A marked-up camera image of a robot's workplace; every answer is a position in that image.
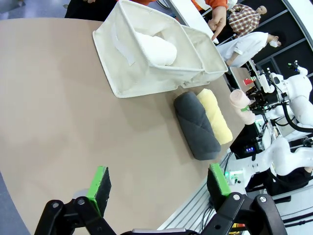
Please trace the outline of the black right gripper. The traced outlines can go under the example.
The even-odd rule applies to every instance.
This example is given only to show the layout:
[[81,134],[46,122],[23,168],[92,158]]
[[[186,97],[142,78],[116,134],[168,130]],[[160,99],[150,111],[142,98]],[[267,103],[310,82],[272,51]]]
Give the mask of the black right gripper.
[[246,91],[246,96],[249,98],[251,103],[242,108],[241,112],[252,112],[255,115],[262,115],[264,113],[265,106],[267,105],[262,90],[259,90],[254,86]]

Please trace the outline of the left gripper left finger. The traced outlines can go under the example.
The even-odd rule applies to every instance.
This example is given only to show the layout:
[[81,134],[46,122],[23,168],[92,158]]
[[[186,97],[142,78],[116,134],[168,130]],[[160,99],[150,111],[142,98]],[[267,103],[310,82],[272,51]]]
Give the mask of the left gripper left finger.
[[84,196],[68,203],[50,200],[46,203],[36,235],[72,235],[77,228],[85,228],[90,235],[114,235],[104,219],[111,190],[109,169],[99,166]]

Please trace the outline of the person's left hand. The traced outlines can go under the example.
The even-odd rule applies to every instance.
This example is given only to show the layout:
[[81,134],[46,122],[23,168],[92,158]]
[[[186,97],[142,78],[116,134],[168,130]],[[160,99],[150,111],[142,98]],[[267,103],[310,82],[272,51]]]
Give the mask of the person's left hand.
[[212,10],[212,19],[208,21],[208,26],[213,32],[212,41],[217,38],[226,25],[226,12],[227,9],[224,6],[218,6]]

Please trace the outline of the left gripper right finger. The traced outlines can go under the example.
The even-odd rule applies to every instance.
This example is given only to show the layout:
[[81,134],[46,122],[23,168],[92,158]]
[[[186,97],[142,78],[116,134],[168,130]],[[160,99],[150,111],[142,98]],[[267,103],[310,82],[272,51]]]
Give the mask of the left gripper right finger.
[[254,199],[232,192],[219,164],[211,164],[207,189],[216,211],[203,235],[227,235],[235,223],[244,224],[251,235],[286,235],[287,230],[276,204],[268,194]]

